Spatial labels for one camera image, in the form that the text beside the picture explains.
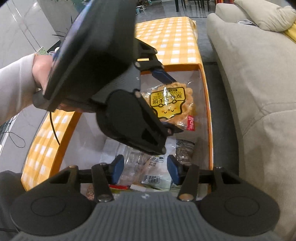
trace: snack package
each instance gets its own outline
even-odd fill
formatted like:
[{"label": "snack package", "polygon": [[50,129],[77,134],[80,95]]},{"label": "snack package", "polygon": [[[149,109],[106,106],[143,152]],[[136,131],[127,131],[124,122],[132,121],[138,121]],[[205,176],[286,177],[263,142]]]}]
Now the snack package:
[{"label": "snack package", "polygon": [[172,183],[172,178],[167,169],[168,155],[174,155],[182,164],[189,164],[194,150],[194,143],[186,140],[177,139],[172,136],[168,137],[165,143],[167,153],[159,156],[152,156],[144,165],[142,172],[134,181],[132,189],[138,189],[137,185],[149,186],[163,191],[176,192],[181,186]]},{"label": "snack package", "polygon": [[167,121],[183,130],[194,131],[193,90],[187,87],[187,84],[173,82],[159,85],[142,93],[142,96],[160,121]]},{"label": "snack package", "polygon": [[124,158],[124,169],[117,185],[130,186],[134,177],[142,172],[145,163],[151,156],[139,150],[128,147],[128,153]]},{"label": "snack package", "polygon": [[130,186],[134,176],[142,171],[144,164],[151,156],[108,137],[99,163],[109,164],[120,154],[124,156],[124,169],[117,185]]},{"label": "snack package", "polygon": [[135,178],[135,184],[147,184],[158,189],[170,189],[171,177],[167,168],[168,155],[176,155],[176,138],[168,137],[165,143],[166,154],[152,156]]}]

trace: gray sofa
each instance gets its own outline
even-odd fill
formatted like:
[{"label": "gray sofa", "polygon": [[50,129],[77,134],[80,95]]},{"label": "gray sofa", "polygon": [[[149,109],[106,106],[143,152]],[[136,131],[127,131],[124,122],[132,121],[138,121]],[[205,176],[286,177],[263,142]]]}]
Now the gray sofa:
[{"label": "gray sofa", "polygon": [[296,232],[296,44],[281,33],[237,24],[251,18],[217,4],[207,33],[217,55],[239,142],[239,174],[280,206],[275,232]]}]

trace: floor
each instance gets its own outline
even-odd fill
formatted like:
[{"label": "floor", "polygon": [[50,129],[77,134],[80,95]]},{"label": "floor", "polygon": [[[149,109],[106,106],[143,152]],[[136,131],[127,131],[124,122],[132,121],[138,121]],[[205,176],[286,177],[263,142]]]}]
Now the floor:
[{"label": "floor", "polygon": [[216,166],[223,166],[227,170],[238,174],[238,142],[234,122],[222,77],[206,29],[206,17],[210,13],[215,12],[215,5],[211,2],[210,11],[208,12],[206,5],[205,9],[199,9],[198,6],[195,7],[194,2],[187,2],[185,9],[181,5],[180,0],[179,2],[179,12],[176,12],[175,1],[161,2],[146,7],[144,12],[137,15],[136,21],[140,23],[177,16],[187,16],[196,21],[198,46],[204,64],[210,96],[214,164]]},{"label": "floor", "polygon": [[176,12],[175,1],[166,1],[154,3],[151,6],[147,6],[144,12],[137,15],[137,23],[160,19],[160,18],[170,18],[170,17],[180,17],[187,16],[190,18],[206,18],[209,13],[215,12],[214,2],[210,2],[210,11],[207,10],[207,5],[205,1],[205,9],[199,8],[198,5],[194,4],[194,1],[185,1],[186,8],[181,5],[181,0],[179,0],[179,12]]}]

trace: sofa cushion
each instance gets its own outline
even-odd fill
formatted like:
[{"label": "sofa cushion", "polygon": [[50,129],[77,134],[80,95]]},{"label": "sofa cushion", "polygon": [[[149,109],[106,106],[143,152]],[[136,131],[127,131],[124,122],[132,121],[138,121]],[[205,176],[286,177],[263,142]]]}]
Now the sofa cushion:
[{"label": "sofa cushion", "polygon": [[296,109],[293,41],[216,14],[208,16],[207,32],[228,77],[242,135],[270,113]]},{"label": "sofa cushion", "polygon": [[235,4],[218,3],[216,5],[216,15],[228,23],[237,23],[246,19],[252,21],[251,17],[240,6]]},{"label": "sofa cushion", "polygon": [[296,10],[284,8],[265,0],[235,0],[254,22],[263,30],[282,32],[290,28],[296,20]]},{"label": "sofa cushion", "polygon": [[279,204],[275,232],[285,240],[291,240],[296,231],[295,120],[296,110],[271,113],[244,135],[245,175],[241,177]]}]

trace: black cable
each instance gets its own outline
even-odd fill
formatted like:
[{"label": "black cable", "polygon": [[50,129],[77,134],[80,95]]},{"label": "black cable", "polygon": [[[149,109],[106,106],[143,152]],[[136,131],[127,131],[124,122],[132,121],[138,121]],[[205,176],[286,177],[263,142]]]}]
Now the black cable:
[{"label": "black cable", "polygon": [[51,112],[49,112],[49,119],[50,119],[50,123],[51,123],[51,125],[52,125],[52,131],[53,131],[54,136],[55,136],[55,138],[56,138],[56,140],[57,140],[57,143],[59,144],[59,139],[57,138],[57,134],[55,133],[55,130],[54,130],[54,124],[53,124],[53,122],[52,122],[52,113],[51,113]]},{"label": "black cable", "polygon": [[8,232],[8,233],[18,233],[18,231],[15,230],[15,229],[4,229],[4,228],[0,228],[0,231]]},{"label": "black cable", "polygon": [[[17,116],[14,116],[9,122],[7,122],[7,127],[5,126],[5,128],[7,128],[7,129],[9,130],[9,128],[10,128],[12,122],[13,122],[16,118],[17,118]],[[4,132],[0,132],[0,134],[5,134],[5,133],[8,133],[9,138],[11,139],[11,141],[13,142],[13,144],[14,144],[16,147],[18,147],[18,148],[24,148],[24,147],[26,146],[26,141],[25,141],[23,138],[21,138],[19,135],[15,134],[15,133],[12,132],[12,131],[4,131]],[[14,140],[12,139],[12,137],[10,136],[10,133],[12,133],[12,134],[16,135],[18,138],[20,138],[20,139],[24,142],[24,146],[18,146],[18,145],[14,142]]]},{"label": "black cable", "polygon": [[[26,142],[25,142],[25,140],[24,140],[23,138],[21,138],[19,135],[15,134],[15,133],[12,132],[12,131],[1,132],[1,134],[5,134],[5,133],[8,133],[9,138],[11,139],[11,141],[13,142],[13,144],[15,144],[16,147],[18,147],[18,148],[24,148],[24,147],[26,146]],[[10,133],[11,133],[11,134],[14,134],[14,135],[16,135],[18,138],[20,138],[20,139],[24,142],[24,146],[18,146],[18,145],[14,142],[14,140],[11,138]]]}]

